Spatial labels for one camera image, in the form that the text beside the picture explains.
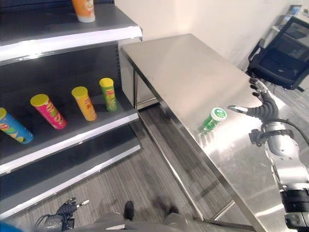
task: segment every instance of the table surface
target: table surface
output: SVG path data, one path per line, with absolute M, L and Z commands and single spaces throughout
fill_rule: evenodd
M 250 143 L 248 133 L 259 129 L 253 117 L 228 111 L 229 105 L 256 107 L 249 78 L 191 34 L 127 44 L 122 50 L 143 81 L 170 113 L 195 154 L 212 169 L 257 231 L 288 232 L 284 209 L 263 147 Z M 281 118 L 309 134 L 307 122 L 276 99 Z M 213 107 L 228 117 L 211 133 L 198 128 Z M 295 132 L 300 156 L 308 148 Z

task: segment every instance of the green can lid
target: green can lid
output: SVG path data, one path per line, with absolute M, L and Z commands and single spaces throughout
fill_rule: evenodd
M 227 113 L 224 109 L 216 107 L 212 109 L 211 117 L 218 122 L 222 122 L 226 119 Z

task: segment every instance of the green can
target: green can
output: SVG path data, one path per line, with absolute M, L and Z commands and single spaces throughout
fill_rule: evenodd
M 106 103 L 106 108 L 108 111 L 116 111 L 117 110 L 117 102 L 114 91 L 114 81 L 110 78 L 102 78 L 99 81 L 99 84 L 102 89 L 103 98 Z
M 213 108 L 209 117 L 204 121 L 202 132 L 209 132 L 213 130 L 220 122 L 223 122 L 227 117 L 227 113 L 222 108 Z

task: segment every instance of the shelf edge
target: shelf edge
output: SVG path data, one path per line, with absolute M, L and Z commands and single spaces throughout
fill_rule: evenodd
M 142 37 L 139 26 L 22 41 L 1 46 L 0 62 L 4 65 L 46 56 L 48 52 L 136 37 Z
M 121 160 L 122 158 L 124 158 L 124 157 L 126 157 L 126 156 L 128 156 L 128 155 L 130 155 L 130 154 L 132 154 L 132 153 L 134 153 L 134 152 L 136 152 L 138 150 L 140 150 L 140 149 L 141 149 L 141 146 L 140 145 L 136 145 L 136 146 L 130 148 L 129 150 L 127 150 L 127 151 L 125 151 L 125 152 L 115 156 L 114 158 L 111 158 L 108 161 L 105 161 L 105 162 L 103 162 L 103 163 L 93 167 L 92 169 L 90 169 L 90 170 L 88 170 L 88 171 L 86 171 L 86 172 L 84 172 L 84 173 L 82 173 L 82 174 L 80 174 L 80 175 L 78 175 L 78 176 L 76 176 L 76 177 L 74 177 L 74 178 L 72 178 L 72 179 L 70 179 L 70 180 L 60 184 L 60 185 L 58 185 L 57 187 L 54 187 L 54 188 L 52 188 L 52 189 L 50 189 L 50 190 L 48 190 L 48 191 L 46 191 L 46 192 L 44 192 L 44 193 L 34 197 L 34 198 L 31 198 L 30 200 L 28 200 L 28 201 L 26 201 L 26 202 L 24 202 L 22 204 L 17 205 L 16 207 L 14 207 L 14 208 L 12 208 L 12 209 L 10 209 L 10 210 L 0 214 L 0 220 L 3 220 L 5 218 L 7 218 L 7 217 L 9 217 L 9 216 L 11 216 L 11 215 L 21 211 L 21 210 L 23 210 L 23 209 L 26 209 L 26 208 L 28 208 L 28 207 L 30 207 L 30 206 L 32 206 L 32 205 L 34 205 L 34 204 L 44 200 L 45 198 L 47 198 L 47 197 L 49 197 L 51 195 L 57 194 L 61 190 L 63 190 L 65 188 L 67 188 L 67 187 L 77 183 L 80 180 L 83 180 L 84 178 L 86 178 L 86 177 L 88 177 L 88 176 L 90 176 L 90 175 L 92 175 L 92 174 L 94 174 L 96 172 L 99 172 L 103 168 L 108 167 L 109 165 L 111 165 L 111 164 Z
M 89 130 L 87 132 L 84 132 L 82 134 L 75 135 L 74 137 L 71 137 L 67 140 L 64 140 L 60 143 L 45 147 L 41 150 L 35 151 L 31 154 L 25 155 L 23 157 L 20 157 L 18 159 L 15 159 L 13 161 L 10 161 L 8 163 L 0 165 L 0 176 L 9 174 L 13 170 L 22 167 L 26 164 L 33 163 L 39 159 L 42 159 L 44 157 L 47 157 L 48 155 L 51 155 L 53 153 L 56 153 L 57 151 L 60 151 L 66 147 L 75 145 L 77 143 L 81 143 L 86 139 L 90 139 L 94 136 L 97 136 L 99 134 L 105 133 L 107 131 L 110 131 L 114 128 L 117 128 L 119 126 L 122 126 L 124 124 L 127 124 L 129 122 L 132 122 L 136 119 L 138 119 L 139 116 L 137 113 L 131 114 L 129 116 L 123 117 L 121 119 L 118 119 L 114 122 L 105 124 L 103 126 L 97 127 L 93 130 Z

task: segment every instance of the white wall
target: white wall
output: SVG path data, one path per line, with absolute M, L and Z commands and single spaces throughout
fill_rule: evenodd
M 258 40 L 290 4 L 309 0 L 115 0 L 150 40 L 192 33 L 240 69 Z M 123 89 L 132 98 L 132 71 L 122 62 Z M 150 98 L 140 87 L 139 100 Z

